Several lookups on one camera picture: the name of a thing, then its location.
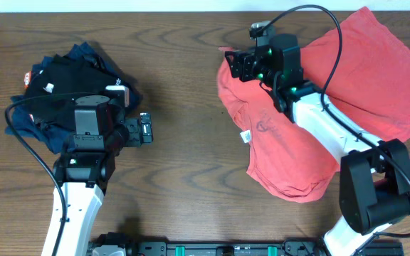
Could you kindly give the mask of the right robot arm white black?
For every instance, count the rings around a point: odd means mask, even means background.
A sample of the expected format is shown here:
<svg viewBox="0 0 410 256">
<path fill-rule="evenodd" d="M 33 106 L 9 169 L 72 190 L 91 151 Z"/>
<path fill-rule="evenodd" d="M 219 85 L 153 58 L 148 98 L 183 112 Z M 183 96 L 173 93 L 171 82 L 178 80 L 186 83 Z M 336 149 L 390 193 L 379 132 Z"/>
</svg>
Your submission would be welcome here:
<svg viewBox="0 0 410 256">
<path fill-rule="evenodd" d="M 224 54 L 233 78 L 259 80 L 278 112 L 305 129 L 340 164 L 341 218 L 315 246 L 315 255 L 401 255 L 377 244 L 386 229 L 410 215 L 410 159 L 401 141 L 383 141 L 339 111 L 303 77 L 296 36 L 259 36 L 248 51 Z"/>
</svg>

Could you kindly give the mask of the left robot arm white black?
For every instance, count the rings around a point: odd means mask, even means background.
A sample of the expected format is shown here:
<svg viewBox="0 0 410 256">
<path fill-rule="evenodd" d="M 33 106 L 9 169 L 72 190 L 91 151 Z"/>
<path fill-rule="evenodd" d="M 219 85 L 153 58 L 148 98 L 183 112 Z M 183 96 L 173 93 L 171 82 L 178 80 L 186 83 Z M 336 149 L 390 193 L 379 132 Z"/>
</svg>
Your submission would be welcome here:
<svg viewBox="0 0 410 256">
<path fill-rule="evenodd" d="M 53 210 L 43 255 L 124 255 L 124 245 L 88 244 L 115 159 L 153 141 L 152 118 L 126 118 L 125 103 L 104 95 L 74 101 L 75 131 L 53 165 Z"/>
</svg>

